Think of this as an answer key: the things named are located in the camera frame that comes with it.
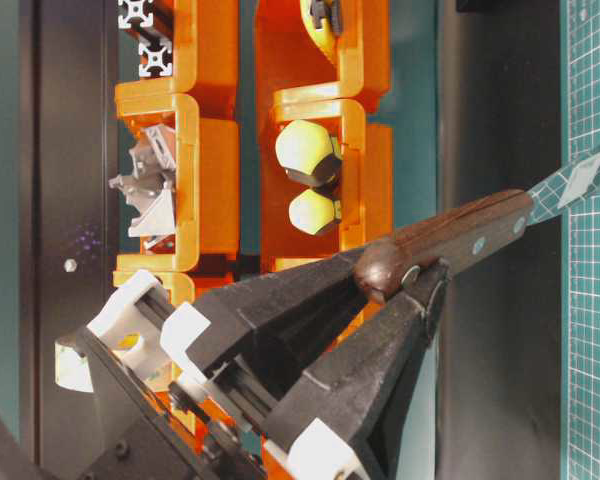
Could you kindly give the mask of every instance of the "yellow object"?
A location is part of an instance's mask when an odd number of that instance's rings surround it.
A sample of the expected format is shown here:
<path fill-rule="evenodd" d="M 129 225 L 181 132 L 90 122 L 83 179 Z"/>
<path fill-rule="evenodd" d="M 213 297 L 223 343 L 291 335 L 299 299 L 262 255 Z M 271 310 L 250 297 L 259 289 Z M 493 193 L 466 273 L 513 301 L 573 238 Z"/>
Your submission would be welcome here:
<path fill-rule="evenodd" d="M 326 233 L 340 222 L 340 202 L 314 190 L 306 190 L 289 205 L 289 219 L 294 227 L 309 235 Z"/>
<path fill-rule="evenodd" d="M 327 0 L 329 6 L 333 0 Z M 337 67 L 338 55 L 336 51 L 337 39 L 329 20 L 323 18 L 321 20 L 322 28 L 317 29 L 313 24 L 313 16 L 311 15 L 311 0 L 300 0 L 300 12 L 302 14 L 302 23 L 304 23 L 307 33 L 313 40 L 313 43 L 320 49 L 322 53 L 329 59 L 334 67 Z"/>
<path fill-rule="evenodd" d="M 309 187 L 333 181 L 342 166 L 338 137 L 318 123 L 296 120 L 276 140 L 278 162 L 291 180 Z"/>

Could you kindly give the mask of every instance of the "metal rivet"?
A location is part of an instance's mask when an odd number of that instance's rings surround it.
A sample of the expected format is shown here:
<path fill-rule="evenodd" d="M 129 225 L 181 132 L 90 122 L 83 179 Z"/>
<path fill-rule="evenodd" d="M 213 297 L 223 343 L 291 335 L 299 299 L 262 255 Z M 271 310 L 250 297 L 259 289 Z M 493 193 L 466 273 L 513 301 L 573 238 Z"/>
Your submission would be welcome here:
<path fill-rule="evenodd" d="M 78 262 L 73 258 L 68 258 L 64 262 L 64 271 L 67 273 L 73 273 L 78 269 Z"/>
<path fill-rule="evenodd" d="M 486 243 L 487 239 L 485 237 L 480 237 L 478 240 L 476 240 L 476 243 L 473 244 L 473 254 L 478 255 Z"/>
<path fill-rule="evenodd" d="M 118 460 L 123 460 L 129 456 L 129 444 L 125 440 L 116 443 L 115 454 Z"/>
<path fill-rule="evenodd" d="M 520 230 L 522 230 L 526 224 L 527 217 L 520 217 L 516 224 L 513 226 L 513 233 L 515 233 L 516 235 L 520 233 Z"/>
<path fill-rule="evenodd" d="M 409 286 L 416 283 L 416 280 L 418 280 L 418 276 L 420 275 L 420 270 L 420 265 L 414 265 L 407 270 L 407 273 L 405 273 L 404 277 L 402 277 L 402 285 Z"/>

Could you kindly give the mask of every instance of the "orange plastic container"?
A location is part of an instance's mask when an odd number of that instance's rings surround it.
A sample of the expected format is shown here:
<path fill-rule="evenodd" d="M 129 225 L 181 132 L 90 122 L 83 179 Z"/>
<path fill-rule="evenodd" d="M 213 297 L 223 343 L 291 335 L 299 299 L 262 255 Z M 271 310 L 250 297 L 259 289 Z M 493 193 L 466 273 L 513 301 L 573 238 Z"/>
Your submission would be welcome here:
<path fill-rule="evenodd" d="M 310 38 L 300 0 L 260 0 L 255 22 L 258 112 L 273 105 L 354 98 L 374 112 L 389 90 L 388 0 L 341 0 L 336 66 Z M 265 118 L 260 118 L 264 127 Z"/>
<path fill-rule="evenodd" d="M 289 180 L 275 154 L 275 141 L 293 120 L 324 125 L 337 135 L 343 149 L 338 196 L 342 222 L 324 236 L 310 236 L 289 220 L 291 201 L 306 187 Z M 354 100 L 279 105 L 260 139 L 262 189 L 261 261 L 264 271 L 276 271 L 359 247 L 393 228 L 392 131 L 367 123 Z"/>
<path fill-rule="evenodd" d="M 113 272 L 113 286 L 119 287 L 129 280 L 135 272 Z M 151 272 L 169 292 L 169 301 L 174 307 L 183 302 L 193 302 L 196 298 L 196 285 L 188 275 L 178 272 Z"/>
<path fill-rule="evenodd" d="M 208 118 L 232 118 L 238 84 L 238 0 L 173 0 L 173 75 L 116 86 L 116 102 L 188 93 Z"/>
<path fill-rule="evenodd" d="M 118 102 L 118 117 L 136 137 L 158 123 L 176 130 L 176 234 L 166 253 L 118 255 L 117 270 L 187 272 L 201 253 L 235 258 L 240 239 L 237 124 L 200 118 L 198 104 L 184 94 Z"/>

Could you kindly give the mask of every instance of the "knife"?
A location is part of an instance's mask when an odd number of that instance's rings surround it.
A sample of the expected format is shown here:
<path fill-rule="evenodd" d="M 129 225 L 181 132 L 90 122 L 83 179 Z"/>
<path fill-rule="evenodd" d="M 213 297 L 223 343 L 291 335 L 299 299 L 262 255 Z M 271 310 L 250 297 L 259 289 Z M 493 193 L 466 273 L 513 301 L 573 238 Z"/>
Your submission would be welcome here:
<path fill-rule="evenodd" d="M 499 251 L 527 226 L 550 220 L 600 186 L 600 146 L 529 191 L 506 190 L 396 230 L 370 243 L 354 275 L 367 297 L 385 303 L 421 270 L 444 258 L 454 275 Z"/>

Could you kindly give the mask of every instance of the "grid lines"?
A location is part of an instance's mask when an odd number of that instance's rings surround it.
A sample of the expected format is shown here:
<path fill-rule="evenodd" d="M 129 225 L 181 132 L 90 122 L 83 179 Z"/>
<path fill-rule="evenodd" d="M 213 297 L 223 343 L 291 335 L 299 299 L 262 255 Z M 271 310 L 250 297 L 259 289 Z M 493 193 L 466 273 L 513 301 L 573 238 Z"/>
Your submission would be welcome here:
<path fill-rule="evenodd" d="M 600 0 L 567 0 L 568 162 L 600 145 Z M 600 188 L 568 217 L 567 478 L 600 479 Z"/>

